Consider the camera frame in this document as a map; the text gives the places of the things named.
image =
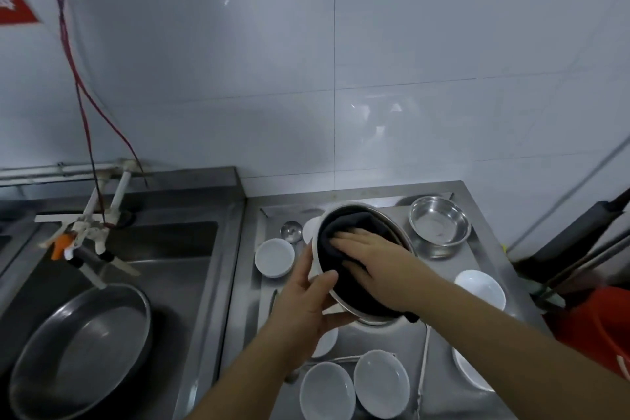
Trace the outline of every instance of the chinese character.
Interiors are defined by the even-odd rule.
[[[15,4],[13,3],[13,0],[0,0],[0,9],[3,7],[5,9],[15,10]]]

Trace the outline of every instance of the small white bowl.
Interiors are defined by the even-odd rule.
[[[350,420],[357,405],[348,372],[332,362],[312,367],[300,386],[300,409],[306,420]]]
[[[295,260],[295,251],[287,241],[273,238],[263,242],[254,254],[254,264],[268,278],[281,278],[287,274]]]
[[[455,278],[455,284],[497,309],[505,309],[505,292],[499,283],[486,273],[475,269],[462,271]]]
[[[486,392],[494,392],[494,389],[486,382],[486,379],[481,376],[479,372],[470,364],[468,360],[464,358],[458,351],[453,349],[453,358],[459,371],[462,375],[478,389],[485,390]]]
[[[317,347],[315,347],[315,352],[313,352],[313,355],[311,357],[313,359],[317,359],[330,352],[337,343],[337,337],[339,337],[338,328],[329,330],[326,334],[321,336],[319,342],[317,343]]]
[[[409,376],[389,352],[372,350],[363,354],[355,367],[354,382],[358,400],[375,417],[397,417],[409,403]]]
[[[317,216],[315,218],[309,219],[308,221],[306,221],[306,224],[304,224],[304,227],[302,228],[302,239],[304,240],[304,242],[306,242],[306,244],[311,242],[311,239],[313,239],[313,235],[317,232],[320,219],[321,217]]]

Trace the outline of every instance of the person's left hand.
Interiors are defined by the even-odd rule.
[[[337,282],[337,271],[328,271],[309,281],[313,253],[311,244],[302,251],[293,273],[278,295],[260,336],[286,362],[287,373],[309,359],[322,335],[357,320],[350,312],[322,314],[336,304],[329,292]]]

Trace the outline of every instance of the red sign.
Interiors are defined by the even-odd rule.
[[[0,26],[30,24],[37,21],[24,0],[0,0]]]

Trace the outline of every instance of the person's left arm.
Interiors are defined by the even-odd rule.
[[[335,304],[329,292],[338,274],[328,271],[311,284],[311,263],[309,244],[263,328],[187,420],[268,419],[284,378],[311,357],[319,338],[356,320],[349,312],[322,314]]]

